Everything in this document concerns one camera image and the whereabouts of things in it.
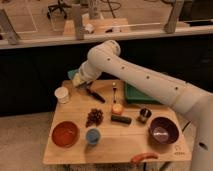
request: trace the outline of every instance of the white container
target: white container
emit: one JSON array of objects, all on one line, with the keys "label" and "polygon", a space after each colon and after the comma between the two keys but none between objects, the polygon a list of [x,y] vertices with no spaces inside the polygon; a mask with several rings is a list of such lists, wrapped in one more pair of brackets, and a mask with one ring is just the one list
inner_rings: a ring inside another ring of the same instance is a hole
[{"label": "white container", "polygon": [[67,103],[70,99],[70,94],[66,87],[57,88],[54,94],[61,104]]}]

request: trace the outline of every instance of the cable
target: cable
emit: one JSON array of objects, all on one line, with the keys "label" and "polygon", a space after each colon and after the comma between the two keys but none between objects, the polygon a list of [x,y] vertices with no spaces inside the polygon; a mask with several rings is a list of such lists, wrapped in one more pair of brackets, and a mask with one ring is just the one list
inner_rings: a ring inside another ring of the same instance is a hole
[{"label": "cable", "polygon": [[146,163],[143,164],[143,171],[146,171]]},{"label": "cable", "polygon": [[[110,8],[110,10],[101,10],[101,11],[102,11],[102,12],[109,12],[109,11],[110,11],[111,14],[112,14],[112,16],[113,16],[113,18],[116,18],[114,11],[121,8],[121,3],[119,3],[119,2],[113,2],[113,1],[109,1],[109,0],[106,0],[106,1],[101,0],[101,2],[107,3],[108,6],[109,6],[109,8]],[[112,8],[112,5],[111,5],[111,4],[116,4],[116,5],[118,5],[118,7]]]},{"label": "cable", "polygon": [[147,2],[157,2],[159,0],[144,0],[144,1],[147,1]]},{"label": "cable", "polygon": [[183,127],[182,132],[185,131],[185,129],[188,127],[188,125],[190,124],[190,121],[186,123],[186,125]]}]

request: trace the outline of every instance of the red object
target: red object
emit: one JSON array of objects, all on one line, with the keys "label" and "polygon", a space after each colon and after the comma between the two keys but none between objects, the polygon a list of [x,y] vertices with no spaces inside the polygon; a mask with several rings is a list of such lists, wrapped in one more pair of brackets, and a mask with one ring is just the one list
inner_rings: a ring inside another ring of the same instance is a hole
[{"label": "red object", "polygon": [[145,159],[158,159],[158,155],[156,153],[141,153],[134,156],[131,159],[131,163],[139,164],[141,161]]},{"label": "red object", "polygon": [[53,142],[60,147],[71,147],[78,139],[78,127],[70,121],[56,125],[52,132]]}]

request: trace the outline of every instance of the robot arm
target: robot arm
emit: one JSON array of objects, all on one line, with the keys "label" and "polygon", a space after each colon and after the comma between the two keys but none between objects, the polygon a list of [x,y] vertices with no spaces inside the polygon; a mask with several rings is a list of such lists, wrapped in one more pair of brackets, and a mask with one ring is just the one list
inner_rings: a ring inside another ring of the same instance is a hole
[{"label": "robot arm", "polygon": [[198,126],[191,170],[212,170],[213,138],[207,132],[213,129],[212,94],[185,81],[129,63],[119,54],[120,47],[112,40],[92,48],[88,60],[74,77],[74,85],[94,81],[106,72],[171,107]]}]

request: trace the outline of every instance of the office chair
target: office chair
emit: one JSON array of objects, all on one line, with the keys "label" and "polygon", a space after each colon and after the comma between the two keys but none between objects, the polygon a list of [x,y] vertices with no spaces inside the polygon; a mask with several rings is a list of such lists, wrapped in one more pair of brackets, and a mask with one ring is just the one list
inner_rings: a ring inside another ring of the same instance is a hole
[{"label": "office chair", "polygon": [[58,0],[58,4],[48,6],[49,11],[47,12],[47,17],[50,19],[51,13],[59,9],[61,13],[64,14],[64,19],[67,19],[67,12],[65,8],[71,8],[70,5],[67,5],[63,0]]}]

